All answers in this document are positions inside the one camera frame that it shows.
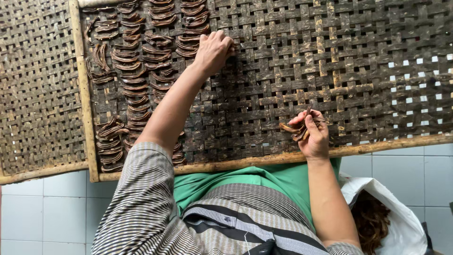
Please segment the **forearm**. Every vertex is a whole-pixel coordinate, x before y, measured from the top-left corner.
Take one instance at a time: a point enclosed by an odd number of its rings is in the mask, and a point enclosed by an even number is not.
[[[341,241],[360,247],[351,210],[328,159],[308,161],[308,184],[313,224],[324,245]]]
[[[171,156],[190,106],[206,79],[207,75],[197,65],[188,66],[168,90],[135,143],[154,142]]]

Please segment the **pile of dried fruit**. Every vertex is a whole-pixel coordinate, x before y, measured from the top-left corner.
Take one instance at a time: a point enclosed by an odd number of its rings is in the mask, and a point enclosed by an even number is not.
[[[316,124],[317,127],[319,127],[321,122],[326,122],[323,118],[313,116],[313,112],[311,111],[311,105],[309,105],[307,108],[307,114],[310,114],[313,117],[313,122]],[[280,128],[285,131],[293,133],[292,138],[294,141],[296,141],[296,142],[303,141],[309,135],[308,129],[305,126],[305,121],[304,121],[306,116],[307,115],[304,116],[303,120],[299,124],[293,125],[293,127],[288,127],[288,126],[284,125],[283,123],[279,123]]]

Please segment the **white plastic bag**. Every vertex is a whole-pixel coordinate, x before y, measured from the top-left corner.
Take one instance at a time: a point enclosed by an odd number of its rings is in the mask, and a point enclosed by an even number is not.
[[[340,173],[341,191],[350,207],[361,190],[366,190],[390,209],[389,233],[382,239],[377,255],[423,255],[428,245],[426,235],[415,214],[374,178],[346,177]]]

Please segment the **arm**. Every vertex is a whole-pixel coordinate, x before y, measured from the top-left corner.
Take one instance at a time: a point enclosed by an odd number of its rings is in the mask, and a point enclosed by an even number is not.
[[[186,122],[190,106],[203,82],[225,64],[234,52],[233,39],[223,30],[200,36],[200,47],[192,65],[173,84],[146,124],[135,144],[154,142],[170,156]]]
[[[314,111],[316,117],[323,117]],[[307,158],[310,206],[316,234],[327,247],[344,242],[360,248],[356,224],[351,210],[341,193],[329,160],[328,128],[321,123],[318,128],[313,117],[306,111],[289,122],[290,125],[305,121],[309,137],[299,142],[300,150]]]

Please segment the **white thread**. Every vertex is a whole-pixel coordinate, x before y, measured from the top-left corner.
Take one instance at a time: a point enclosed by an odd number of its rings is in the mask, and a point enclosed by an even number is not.
[[[249,242],[247,242],[247,237],[246,237],[247,233],[244,235],[244,239],[246,240],[246,244],[247,244],[247,252],[248,252],[249,255],[250,255]]]

